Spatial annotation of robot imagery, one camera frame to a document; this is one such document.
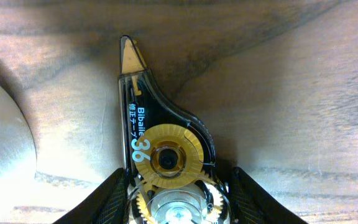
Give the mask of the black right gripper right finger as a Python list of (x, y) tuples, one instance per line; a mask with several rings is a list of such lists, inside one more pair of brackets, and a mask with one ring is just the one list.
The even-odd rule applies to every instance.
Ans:
[(232, 223), (307, 224), (275, 200), (240, 167), (234, 167), (229, 181)]

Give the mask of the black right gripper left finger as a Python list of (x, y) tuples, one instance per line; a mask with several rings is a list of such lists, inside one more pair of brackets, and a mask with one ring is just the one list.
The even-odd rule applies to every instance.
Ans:
[(53, 224), (124, 223), (127, 187), (127, 172), (118, 168), (79, 205)]

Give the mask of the black yellow correction tape dispenser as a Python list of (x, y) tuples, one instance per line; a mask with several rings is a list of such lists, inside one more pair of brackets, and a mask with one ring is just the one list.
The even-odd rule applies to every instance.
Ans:
[(206, 126), (171, 102), (146, 66), (136, 42), (119, 40), (119, 103), (126, 223), (229, 223), (228, 187), (216, 175), (216, 151)]

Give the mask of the white tape roll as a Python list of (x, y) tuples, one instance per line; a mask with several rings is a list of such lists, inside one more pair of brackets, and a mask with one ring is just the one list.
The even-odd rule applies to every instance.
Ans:
[(0, 181), (30, 182), (36, 170), (29, 125), (11, 96), (0, 86)]

